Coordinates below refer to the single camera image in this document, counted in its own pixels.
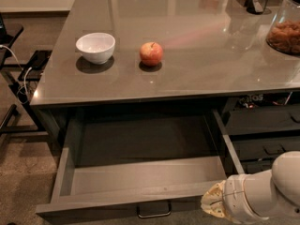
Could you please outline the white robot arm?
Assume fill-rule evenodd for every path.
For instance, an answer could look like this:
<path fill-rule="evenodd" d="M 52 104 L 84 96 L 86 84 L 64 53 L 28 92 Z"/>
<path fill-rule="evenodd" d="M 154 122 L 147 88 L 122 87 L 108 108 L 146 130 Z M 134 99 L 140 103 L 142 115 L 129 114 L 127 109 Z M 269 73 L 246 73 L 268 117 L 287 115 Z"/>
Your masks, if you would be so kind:
<path fill-rule="evenodd" d="M 269 218 L 299 218 L 300 152 L 286 152 L 270 170 L 232 175 L 214 184 L 201 199 L 202 210 L 235 224 Z"/>

